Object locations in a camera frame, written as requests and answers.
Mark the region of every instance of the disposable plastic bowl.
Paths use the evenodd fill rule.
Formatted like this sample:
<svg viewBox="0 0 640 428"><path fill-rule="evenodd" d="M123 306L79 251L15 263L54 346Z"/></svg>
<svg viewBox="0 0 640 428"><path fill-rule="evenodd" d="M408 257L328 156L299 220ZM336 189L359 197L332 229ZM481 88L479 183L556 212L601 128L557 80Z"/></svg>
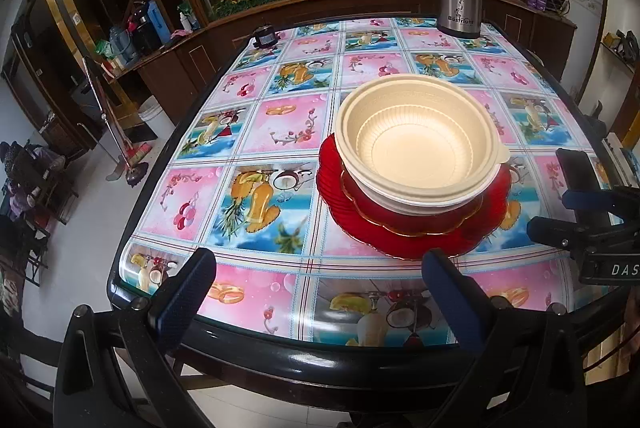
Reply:
<svg viewBox="0 0 640 428"><path fill-rule="evenodd" d="M367 197L405 215L462 206L510 156L478 101L420 74L385 76L354 90L340 106L335 142Z"/></svg>

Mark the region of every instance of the plate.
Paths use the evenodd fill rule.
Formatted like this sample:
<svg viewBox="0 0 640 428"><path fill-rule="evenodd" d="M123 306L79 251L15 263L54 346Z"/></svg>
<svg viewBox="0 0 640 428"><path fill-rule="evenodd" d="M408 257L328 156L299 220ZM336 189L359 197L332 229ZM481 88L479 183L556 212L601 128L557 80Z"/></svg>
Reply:
<svg viewBox="0 0 640 428"><path fill-rule="evenodd" d="M403 260L420 260L433 248L442 249L449 257L465 254L500 225L507 211L511 175L509 167L502 164L498 175L482 193L482 202L478 210L465 218L458 227L440 234L397 234L364 218L354 202L345 195L342 189L342 175L345 170L335 147L333 134L327 137L320 147L319 165L316 177L318 192L329 207L336 224L355 240L368 244L383 254Z"/></svg>

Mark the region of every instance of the floor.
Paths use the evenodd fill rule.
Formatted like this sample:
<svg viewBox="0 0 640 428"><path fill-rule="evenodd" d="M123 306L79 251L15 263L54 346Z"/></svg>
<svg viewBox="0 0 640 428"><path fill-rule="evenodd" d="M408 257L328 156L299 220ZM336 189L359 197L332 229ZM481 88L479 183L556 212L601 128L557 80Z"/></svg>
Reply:
<svg viewBox="0 0 640 428"><path fill-rule="evenodd" d="M114 152L110 137L101 143ZM145 161L150 168L162 150L158 140ZM107 182L114 164L96 148L76 162L76 189L66 226L56 224L47 255L48 269L41 270L40 287L25 284L22 315L24 326L54 340L62 341L69 318L77 305L88 304L95 311L110 309L106 281L122 231L143 183L130 188L124 177ZM25 373L54 385L56 369L28 357L22 358ZM135 374L121 363L134 397L142 397ZM344 412L332 412L289 404L227 385L190 392L196 403L217 428L255 426L260 428L335 427L348 421Z"/></svg>

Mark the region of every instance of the white bottle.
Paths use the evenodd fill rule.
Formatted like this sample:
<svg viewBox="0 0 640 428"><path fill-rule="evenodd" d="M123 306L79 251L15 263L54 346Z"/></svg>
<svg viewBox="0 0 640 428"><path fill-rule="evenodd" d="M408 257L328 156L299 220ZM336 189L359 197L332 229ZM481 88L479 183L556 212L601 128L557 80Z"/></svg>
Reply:
<svg viewBox="0 0 640 428"><path fill-rule="evenodd" d="M187 15L185 15L182 11L180 11L180 23L182 24L182 28L185 31L191 31L191 23L189 22L189 19L187 18Z"/></svg>

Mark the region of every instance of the table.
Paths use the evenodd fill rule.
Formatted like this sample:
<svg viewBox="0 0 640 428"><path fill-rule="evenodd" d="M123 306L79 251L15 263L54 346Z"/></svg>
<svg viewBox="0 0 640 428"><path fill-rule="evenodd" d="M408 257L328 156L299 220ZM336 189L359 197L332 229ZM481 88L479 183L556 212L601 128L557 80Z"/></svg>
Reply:
<svg viewBox="0 0 640 428"><path fill-rule="evenodd" d="M183 341L187 363L334 410L437 404L471 358L453 344L420 263L348 237L314 185L318 149L344 97L378 76L415 72L460 84L512 153L508 214L455 259L460 271L516 307L564 304L576 311L581 347L599 342L625 296L581 286L566 252L526 235L535 215L574 220L560 200L557 148L587 152L601 185L609 184L584 116L535 59L491 24L479 39L463 40L422 17L321 22L279 37L268 50L247 44L167 143L114 260L114 306L152 294L205 246L218 272ZM398 312L403 299L412 304L409 327L412 312Z"/></svg>

